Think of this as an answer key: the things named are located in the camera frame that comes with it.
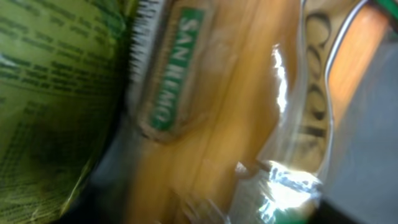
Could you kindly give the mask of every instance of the food package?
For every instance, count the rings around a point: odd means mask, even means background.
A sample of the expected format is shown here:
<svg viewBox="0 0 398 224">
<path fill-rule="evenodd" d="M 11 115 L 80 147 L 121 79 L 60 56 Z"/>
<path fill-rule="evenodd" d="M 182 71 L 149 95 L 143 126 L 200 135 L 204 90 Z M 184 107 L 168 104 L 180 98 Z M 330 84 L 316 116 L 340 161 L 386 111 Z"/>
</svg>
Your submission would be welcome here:
<svg viewBox="0 0 398 224">
<path fill-rule="evenodd" d="M 125 35 L 114 0 L 0 2 L 0 223 L 51 222 L 79 196 L 121 98 Z"/>
<path fill-rule="evenodd" d="M 386 16 L 367 1 L 157 3 L 132 37 L 126 223 L 305 223 Z"/>
</svg>

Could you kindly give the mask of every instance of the crinkled plastic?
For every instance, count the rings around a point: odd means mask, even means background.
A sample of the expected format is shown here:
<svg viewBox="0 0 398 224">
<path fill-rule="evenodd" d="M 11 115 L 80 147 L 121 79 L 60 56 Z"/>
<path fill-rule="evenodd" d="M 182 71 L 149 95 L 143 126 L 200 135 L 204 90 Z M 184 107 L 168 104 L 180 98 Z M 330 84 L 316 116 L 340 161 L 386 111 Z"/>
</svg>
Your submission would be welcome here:
<svg viewBox="0 0 398 224">
<path fill-rule="evenodd" d="M 305 223 L 327 180 L 334 130 L 358 86 L 348 85 L 344 90 L 352 93 L 338 98 L 344 92 L 338 88 L 344 83 L 339 82 L 349 77 L 339 75 L 350 71 L 344 60 L 347 56 L 339 52 L 358 54 L 344 39 L 355 38 L 356 19 L 366 21 L 358 14 L 361 10 L 377 12 L 378 19 L 369 22 L 376 33 L 370 42 L 375 49 L 381 41 L 377 37 L 383 36 L 387 26 L 384 16 L 366 1 L 213 0 L 213 7 L 197 17 L 186 17 L 179 8 L 183 3 L 168 5 L 171 13 L 165 31 L 148 36 L 166 44 L 155 45 L 149 54 L 163 58 L 163 50 L 173 52 L 173 43 L 186 35 L 178 26 L 199 24 L 206 13 L 214 15 L 209 30 L 188 33 L 208 35 L 197 40 L 205 42 L 203 53 L 194 61 L 185 58 L 189 69 L 190 65 L 196 68 L 196 88 L 189 89 L 189 99 L 195 100 L 188 101 L 201 105 L 201 110 L 191 113 L 199 111 L 203 119 L 195 122 L 175 110 L 190 128 L 172 132 L 166 141 L 162 132 L 170 134 L 168 130 L 148 132 L 142 126 L 144 122 L 159 128 L 152 119 L 156 112 L 148 110 L 146 103 L 175 106 L 174 101 L 159 103 L 152 97 L 165 89 L 167 77 L 175 75 L 169 74 L 170 64 L 148 57 L 146 64 L 154 63 L 149 67 L 159 71 L 158 77 L 150 68 L 141 73 L 144 96 L 132 110 L 144 116 L 133 115 L 143 135 L 136 145 L 141 154 L 127 222 Z M 366 53 L 371 58 L 374 51 Z M 358 83 L 367 62 L 356 65 Z M 176 85 L 168 85 L 175 90 Z"/>
<path fill-rule="evenodd" d="M 98 160 L 121 96 L 116 1 L 0 2 L 0 223 L 48 223 Z"/>
</svg>

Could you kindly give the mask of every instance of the pasta package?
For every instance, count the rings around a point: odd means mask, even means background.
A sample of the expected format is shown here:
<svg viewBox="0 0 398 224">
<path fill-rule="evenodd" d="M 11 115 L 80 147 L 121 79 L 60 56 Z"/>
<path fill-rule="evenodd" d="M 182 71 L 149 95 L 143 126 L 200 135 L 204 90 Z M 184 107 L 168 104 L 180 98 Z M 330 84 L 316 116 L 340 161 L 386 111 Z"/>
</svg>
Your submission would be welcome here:
<svg viewBox="0 0 398 224">
<path fill-rule="evenodd" d="M 0 223 L 50 223 L 81 194 L 122 95 L 125 38 L 114 0 L 0 2 Z"/>
<path fill-rule="evenodd" d="M 170 8 L 145 74 L 126 223 L 305 223 L 327 180 L 333 133 L 386 16 L 366 1 L 212 0 L 211 9 L 203 52 L 185 58 L 195 65 L 184 70 L 185 84 L 197 88 L 179 92 L 193 104 L 184 107 L 171 95 L 159 101 L 177 87 L 165 77 L 182 72 L 169 59 L 182 54 L 170 36 L 183 36 L 176 24 L 184 15 L 178 3 Z M 166 114 L 153 109 L 159 105 L 179 106 L 178 131 L 151 123 Z"/>
</svg>

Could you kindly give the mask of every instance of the gray surface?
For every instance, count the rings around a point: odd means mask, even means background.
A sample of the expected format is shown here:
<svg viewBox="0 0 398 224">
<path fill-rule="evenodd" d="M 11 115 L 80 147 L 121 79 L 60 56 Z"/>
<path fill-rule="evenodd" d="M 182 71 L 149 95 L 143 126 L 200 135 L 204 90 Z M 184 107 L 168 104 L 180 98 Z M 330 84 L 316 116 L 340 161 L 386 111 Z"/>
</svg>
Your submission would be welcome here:
<svg viewBox="0 0 398 224">
<path fill-rule="evenodd" d="M 335 141 L 327 199 L 360 223 L 398 223 L 398 42 L 380 46 Z"/>
</svg>

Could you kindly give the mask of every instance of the green label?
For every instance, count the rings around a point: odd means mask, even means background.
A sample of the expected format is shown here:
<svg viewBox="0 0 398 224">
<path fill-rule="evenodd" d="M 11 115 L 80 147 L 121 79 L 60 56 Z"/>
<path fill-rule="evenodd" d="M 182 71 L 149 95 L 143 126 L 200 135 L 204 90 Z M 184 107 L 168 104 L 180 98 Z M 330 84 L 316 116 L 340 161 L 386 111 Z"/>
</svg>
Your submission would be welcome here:
<svg viewBox="0 0 398 224">
<path fill-rule="evenodd" d="M 189 74 L 204 16 L 205 12 L 199 9 L 186 7 L 181 11 L 175 39 L 150 119 L 155 129 L 167 131 L 174 125 L 180 95 Z"/>
</svg>

